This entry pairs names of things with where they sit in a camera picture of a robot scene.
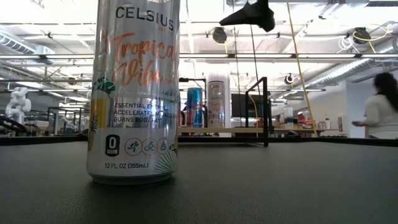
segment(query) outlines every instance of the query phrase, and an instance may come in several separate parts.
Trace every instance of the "gray tabletop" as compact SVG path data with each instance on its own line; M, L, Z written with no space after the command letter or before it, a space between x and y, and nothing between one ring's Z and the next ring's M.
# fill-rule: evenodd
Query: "gray tabletop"
M0 147L0 223L398 223L398 150L182 144L178 171L92 183L86 142Z

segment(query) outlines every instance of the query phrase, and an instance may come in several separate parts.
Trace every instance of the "celsius can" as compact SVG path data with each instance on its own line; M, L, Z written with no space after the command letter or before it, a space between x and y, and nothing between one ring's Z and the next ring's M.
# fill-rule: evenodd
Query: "celsius can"
M201 88L188 88L187 93L187 127L202 127L202 90Z
M179 0L99 0L87 172L146 184L177 168Z
M225 85L221 81L208 84L208 126L225 127Z

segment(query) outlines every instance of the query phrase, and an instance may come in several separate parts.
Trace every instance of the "tall drink can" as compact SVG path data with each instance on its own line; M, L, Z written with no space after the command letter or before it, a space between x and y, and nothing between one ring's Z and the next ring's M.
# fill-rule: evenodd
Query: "tall drink can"
M188 88L187 127L201 128L203 125L203 100L201 88Z
M208 83L208 126L225 127L225 85L221 81Z
M177 168L180 0L99 0L87 171L146 184Z

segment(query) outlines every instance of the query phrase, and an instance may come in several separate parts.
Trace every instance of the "pineapple illustration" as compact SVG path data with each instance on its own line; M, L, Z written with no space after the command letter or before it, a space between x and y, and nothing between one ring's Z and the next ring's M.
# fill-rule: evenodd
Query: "pineapple illustration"
M91 119L90 123L90 132L88 133L88 151L90 152L93 148L94 144L94 136L95 136L95 130L97 129L98 125L98 115L94 114L93 118Z

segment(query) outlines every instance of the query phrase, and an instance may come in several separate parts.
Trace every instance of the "person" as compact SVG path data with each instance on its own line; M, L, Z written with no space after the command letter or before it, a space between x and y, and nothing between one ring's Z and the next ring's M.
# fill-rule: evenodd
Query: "person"
M391 73L374 77L376 94L369 97L365 106L365 120L353 121L357 127L365 126L368 138L398 139L398 86Z

